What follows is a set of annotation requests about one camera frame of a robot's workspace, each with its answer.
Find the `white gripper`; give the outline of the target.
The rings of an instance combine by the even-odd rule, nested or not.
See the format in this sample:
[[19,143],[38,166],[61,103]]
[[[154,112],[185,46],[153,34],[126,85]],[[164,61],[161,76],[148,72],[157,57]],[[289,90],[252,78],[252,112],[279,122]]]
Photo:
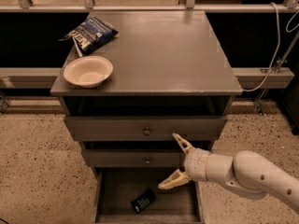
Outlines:
[[192,144],[182,138],[178,133],[173,133],[172,136],[178,142],[182,151],[186,154],[184,160],[185,172],[177,169],[167,179],[162,181],[159,189],[172,189],[187,184],[192,181],[207,182],[206,166],[210,152],[201,148],[193,148]]

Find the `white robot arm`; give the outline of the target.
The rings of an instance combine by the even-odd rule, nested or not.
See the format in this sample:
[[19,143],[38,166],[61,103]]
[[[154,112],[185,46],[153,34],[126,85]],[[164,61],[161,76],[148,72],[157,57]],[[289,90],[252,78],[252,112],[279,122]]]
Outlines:
[[299,213],[299,180],[265,157],[248,150],[234,157],[214,154],[195,148],[177,133],[173,137],[185,153],[184,171],[177,169],[158,185],[159,189],[210,181],[252,200],[261,200],[269,193]]

